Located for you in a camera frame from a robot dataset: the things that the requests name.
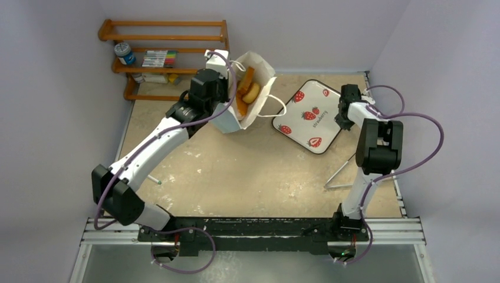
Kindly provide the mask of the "white blue paper bag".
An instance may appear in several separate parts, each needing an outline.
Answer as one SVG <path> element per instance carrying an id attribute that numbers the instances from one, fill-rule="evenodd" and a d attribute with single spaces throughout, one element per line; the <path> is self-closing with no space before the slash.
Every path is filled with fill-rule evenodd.
<path id="1" fill-rule="evenodd" d="M 271 88 L 277 79 L 274 68 L 259 54 L 248 51 L 231 62 L 228 92 L 236 85 L 236 97 L 232 103 L 219 103 L 215 112 L 225 111 L 210 122 L 224 134 L 247 129 L 258 117 L 263 117 L 261 110 L 269 98 L 282 106 L 282 110 L 272 117 L 287 114 L 288 108 L 278 97 L 271 94 Z"/>

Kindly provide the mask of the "strawberry pattern tray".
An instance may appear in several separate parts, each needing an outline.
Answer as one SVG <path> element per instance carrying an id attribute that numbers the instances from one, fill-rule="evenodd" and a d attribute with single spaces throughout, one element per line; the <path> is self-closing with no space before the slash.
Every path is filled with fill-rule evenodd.
<path id="1" fill-rule="evenodd" d="M 323 154 L 341 131 L 335 122 L 339 99 L 339 91 L 308 80 L 272 119 L 272 127 L 311 153 Z"/>

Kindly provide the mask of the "metal tongs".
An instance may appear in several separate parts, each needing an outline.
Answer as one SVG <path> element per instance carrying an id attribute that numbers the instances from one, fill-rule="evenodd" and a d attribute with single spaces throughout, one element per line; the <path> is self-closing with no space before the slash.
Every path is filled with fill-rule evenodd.
<path id="1" fill-rule="evenodd" d="M 355 154 L 353 154 L 327 179 L 323 189 L 327 192 L 347 192 L 351 190 L 358 171 Z"/>

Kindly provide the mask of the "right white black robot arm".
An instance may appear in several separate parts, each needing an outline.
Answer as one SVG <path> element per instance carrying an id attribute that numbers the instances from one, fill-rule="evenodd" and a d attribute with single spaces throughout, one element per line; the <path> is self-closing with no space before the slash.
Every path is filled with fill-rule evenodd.
<path id="1" fill-rule="evenodd" d="M 373 197 L 372 190 L 382 176 L 396 170 L 402 161 L 404 126 L 401 121 L 381 118 L 369 111 L 369 103 L 362 99 L 357 85 L 341 86 L 338 113 L 334 118 L 342 130 L 359 126 L 360 135 L 355 153 L 358 167 L 353 187 L 340 205 L 343 218 L 331 224 L 333 236 L 345 240 L 354 232 L 352 220 L 366 215 L 366 204 Z"/>

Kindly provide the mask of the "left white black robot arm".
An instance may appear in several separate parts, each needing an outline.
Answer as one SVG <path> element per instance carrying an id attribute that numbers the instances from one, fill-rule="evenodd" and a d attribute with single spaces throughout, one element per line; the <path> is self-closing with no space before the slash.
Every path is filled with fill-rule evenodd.
<path id="1" fill-rule="evenodd" d="M 148 175 L 175 148 L 189 140 L 208 121 L 222 114 L 217 105 L 228 102 L 228 80 L 233 73 L 210 68 L 197 71 L 156 128 L 119 161 L 96 166 L 91 172 L 96 218 L 109 213 L 122 225 L 136 223 L 153 229 L 161 241 L 176 233 L 174 220 L 166 209 L 142 200 L 137 190 Z"/>

